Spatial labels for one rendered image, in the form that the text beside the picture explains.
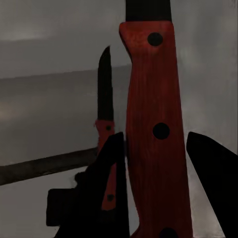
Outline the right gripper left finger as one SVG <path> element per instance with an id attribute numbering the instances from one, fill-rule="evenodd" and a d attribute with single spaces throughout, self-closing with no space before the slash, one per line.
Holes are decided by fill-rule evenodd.
<path id="1" fill-rule="evenodd" d="M 117 163 L 116 218 L 98 221 L 114 163 Z M 129 238 L 123 132 L 105 142 L 55 238 Z"/>

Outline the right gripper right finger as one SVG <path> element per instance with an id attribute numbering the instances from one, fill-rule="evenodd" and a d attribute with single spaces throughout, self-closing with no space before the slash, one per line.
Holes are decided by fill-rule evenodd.
<path id="1" fill-rule="evenodd" d="M 226 238 L 238 238 L 238 156 L 195 132 L 186 149 Z"/>

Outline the parer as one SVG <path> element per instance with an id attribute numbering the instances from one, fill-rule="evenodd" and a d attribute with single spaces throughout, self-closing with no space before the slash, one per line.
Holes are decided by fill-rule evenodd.
<path id="1" fill-rule="evenodd" d="M 139 227 L 129 238 L 193 238 L 170 0 L 126 0 L 132 62 L 126 154 Z"/>

